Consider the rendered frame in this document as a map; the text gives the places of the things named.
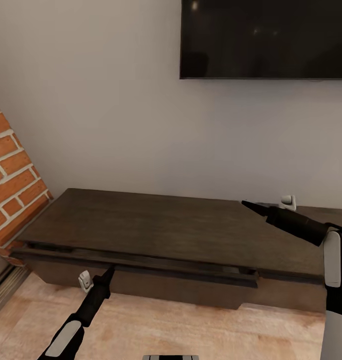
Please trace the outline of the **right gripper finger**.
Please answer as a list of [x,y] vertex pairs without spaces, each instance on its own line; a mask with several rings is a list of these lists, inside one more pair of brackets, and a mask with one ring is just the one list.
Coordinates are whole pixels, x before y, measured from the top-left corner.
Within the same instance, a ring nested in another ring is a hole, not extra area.
[[245,205],[246,207],[252,209],[253,211],[257,212],[258,214],[264,216],[269,216],[271,209],[273,208],[272,205],[269,207],[265,207],[253,202],[248,202],[246,200],[243,200],[241,204]]

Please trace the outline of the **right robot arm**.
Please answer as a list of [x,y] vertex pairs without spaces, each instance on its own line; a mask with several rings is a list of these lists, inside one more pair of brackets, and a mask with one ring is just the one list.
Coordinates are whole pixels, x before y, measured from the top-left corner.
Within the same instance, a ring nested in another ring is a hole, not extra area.
[[[280,206],[265,207],[243,200],[241,204],[267,216],[266,222],[316,246],[323,243],[326,320],[321,360],[342,360],[342,227],[321,223],[296,211],[294,195],[281,196]],[[329,227],[337,228],[327,232]]]

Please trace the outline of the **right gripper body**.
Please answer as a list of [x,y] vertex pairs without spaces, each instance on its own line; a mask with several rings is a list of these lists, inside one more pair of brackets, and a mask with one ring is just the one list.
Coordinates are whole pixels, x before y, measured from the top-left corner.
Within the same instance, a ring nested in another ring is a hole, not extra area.
[[309,217],[277,205],[272,207],[266,222],[300,238]]

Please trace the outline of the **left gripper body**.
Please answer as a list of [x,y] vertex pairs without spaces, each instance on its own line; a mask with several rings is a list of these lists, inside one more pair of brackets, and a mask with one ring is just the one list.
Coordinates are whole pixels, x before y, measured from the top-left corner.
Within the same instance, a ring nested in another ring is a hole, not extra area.
[[95,275],[93,278],[93,287],[86,296],[82,304],[88,303],[93,305],[96,310],[99,310],[104,299],[110,298],[110,287],[106,277]]

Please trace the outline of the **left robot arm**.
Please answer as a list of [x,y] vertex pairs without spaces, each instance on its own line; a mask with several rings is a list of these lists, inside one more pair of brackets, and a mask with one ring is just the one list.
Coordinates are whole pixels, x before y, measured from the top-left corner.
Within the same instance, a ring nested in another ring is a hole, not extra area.
[[79,282],[87,295],[79,310],[72,313],[38,360],[74,360],[84,336],[104,299],[110,298],[110,287],[115,265],[103,276],[95,275],[93,283],[88,270],[80,274]]

